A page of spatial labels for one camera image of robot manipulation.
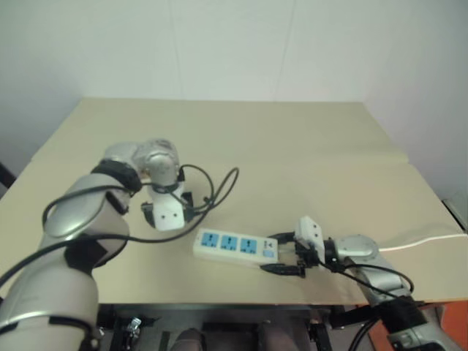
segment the beige tabletop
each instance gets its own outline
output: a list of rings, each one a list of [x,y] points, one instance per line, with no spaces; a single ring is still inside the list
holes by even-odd
[[[204,167],[218,184],[234,166],[238,184],[203,227],[253,235],[293,230],[309,215],[324,236],[363,234],[379,245],[461,229],[361,103],[179,102],[84,99],[37,152],[0,201],[0,269],[33,252],[40,215],[112,143],[172,140],[182,163]],[[202,177],[187,174],[195,200]],[[126,215],[131,234],[161,238],[140,211]],[[129,243],[96,269],[103,303],[363,303],[354,282],[311,269],[306,279],[196,259],[195,234],[168,244]],[[415,298],[468,298],[468,240],[431,241],[385,252],[415,282]],[[6,287],[0,292],[5,295]]]

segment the white power strip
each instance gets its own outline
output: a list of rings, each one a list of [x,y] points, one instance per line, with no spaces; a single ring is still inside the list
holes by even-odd
[[[200,229],[193,243],[195,257],[242,265],[278,263],[278,241],[261,236]]]

